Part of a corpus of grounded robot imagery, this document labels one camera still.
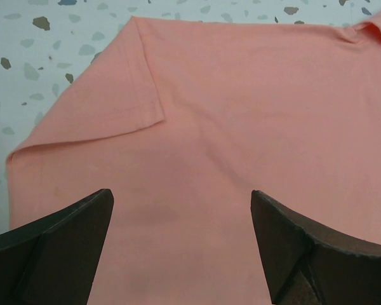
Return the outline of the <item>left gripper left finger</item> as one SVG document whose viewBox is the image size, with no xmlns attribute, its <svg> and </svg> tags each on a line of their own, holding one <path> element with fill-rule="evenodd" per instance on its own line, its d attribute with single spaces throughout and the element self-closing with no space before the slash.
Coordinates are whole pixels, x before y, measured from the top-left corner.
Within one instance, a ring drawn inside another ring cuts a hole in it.
<svg viewBox="0 0 381 305">
<path fill-rule="evenodd" d="M 87 304 L 113 206 L 101 189 L 0 234 L 0 305 Z"/>
</svg>

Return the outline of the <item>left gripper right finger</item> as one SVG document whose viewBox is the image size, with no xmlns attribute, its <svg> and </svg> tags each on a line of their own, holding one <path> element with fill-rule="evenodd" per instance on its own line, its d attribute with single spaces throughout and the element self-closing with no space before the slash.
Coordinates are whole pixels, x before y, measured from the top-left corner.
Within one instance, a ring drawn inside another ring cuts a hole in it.
<svg viewBox="0 0 381 305">
<path fill-rule="evenodd" d="M 261 191 L 251 194 L 251 216 L 272 304 L 381 304 L 381 245 Z"/>
</svg>

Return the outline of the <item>salmon pink t-shirt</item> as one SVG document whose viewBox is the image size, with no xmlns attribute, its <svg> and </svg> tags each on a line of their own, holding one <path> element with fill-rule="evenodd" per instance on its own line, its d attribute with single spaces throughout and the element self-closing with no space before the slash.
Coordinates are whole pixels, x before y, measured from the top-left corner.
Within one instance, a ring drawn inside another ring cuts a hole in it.
<svg viewBox="0 0 381 305">
<path fill-rule="evenodd" d="M 113 192 L 90 304 L 269 304 L 252 190 L 381 244 L 381 12 L 133 17 L 6 167 L 14 228 Z"/>
</svg>

